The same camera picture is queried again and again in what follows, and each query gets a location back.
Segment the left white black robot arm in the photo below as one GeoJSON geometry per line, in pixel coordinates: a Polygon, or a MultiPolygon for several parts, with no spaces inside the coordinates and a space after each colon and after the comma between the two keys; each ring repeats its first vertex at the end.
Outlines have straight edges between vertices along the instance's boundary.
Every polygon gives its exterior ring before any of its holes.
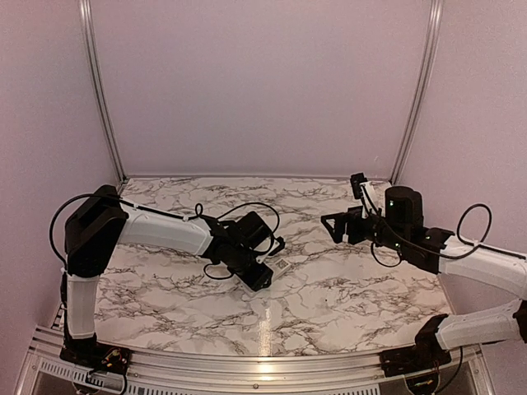
{"type": "Polygon", "coordinates": [[[96,366],[104,348],[96,340],[95,302],[100,276],[117,244],[143,244],[223,263],[252,291],[269,287],[273,270],[264,263],[284,240],[255,212],[239,220],[203,214],[181,216],[123,200],[104,185],[78,196],[81,206],[65,223],[64,343],[84,365],[96,366]]]}

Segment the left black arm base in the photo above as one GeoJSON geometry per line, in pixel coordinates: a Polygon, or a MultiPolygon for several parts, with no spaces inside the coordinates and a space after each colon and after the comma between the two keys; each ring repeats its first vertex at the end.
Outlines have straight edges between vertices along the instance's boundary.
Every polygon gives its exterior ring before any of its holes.
{"type": "Polygon", "coordinates": [[[126,347],[88,340],[65,344],[59,357],[61,360],[89,368],[92,373],[125,375],[131,355],[131,350],[126,347]]]}

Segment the white remote control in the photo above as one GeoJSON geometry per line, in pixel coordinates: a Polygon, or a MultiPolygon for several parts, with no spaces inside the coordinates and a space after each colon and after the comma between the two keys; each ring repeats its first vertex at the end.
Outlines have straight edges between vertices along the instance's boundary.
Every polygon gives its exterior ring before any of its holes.
{"type": "Polygon", "coordinates": [[[273,271],[273,274],[271,276],[270,284],[265,286],[264,289],[269,288],[275,281],[283,277],[291,268],[291,263],[285,258],[279,258],[272,262],[266,261],[265,263],[273,271]]]}

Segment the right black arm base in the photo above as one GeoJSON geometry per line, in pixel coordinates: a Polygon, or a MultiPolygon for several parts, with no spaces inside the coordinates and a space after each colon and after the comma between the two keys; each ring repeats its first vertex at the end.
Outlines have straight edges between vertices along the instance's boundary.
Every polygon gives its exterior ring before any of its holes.
{"type": "Polygon", "coordinates": [[[436,338],[440,324],[447,317],[447,314],[440,314],[430,318],[417,332],[412,346],[382,351],[380,365],[385,377],[436,369],[450,363],[450,352],[444,350],[436,338]]]}

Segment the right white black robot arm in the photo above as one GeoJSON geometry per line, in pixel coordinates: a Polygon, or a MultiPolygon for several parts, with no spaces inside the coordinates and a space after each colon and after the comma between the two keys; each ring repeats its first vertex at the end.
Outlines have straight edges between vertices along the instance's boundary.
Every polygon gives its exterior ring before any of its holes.
{"type": "Polygon", "coordinates": [[[422,196],[404,186],[385,190],[385,207],[379,209],[366,184],[356,193],[359,207],[322,216],[321,222],[335,243],[370,241],[373,249],[395,251],[402,262],[432,274],[469,278],[515,295],[502,306],[471,314],[438,315],[419,330],[408,362],[426,368],[440,351],[472,344],[526,339],[526,256],[468,241],[458,232],[427,228],[422,196]]]}

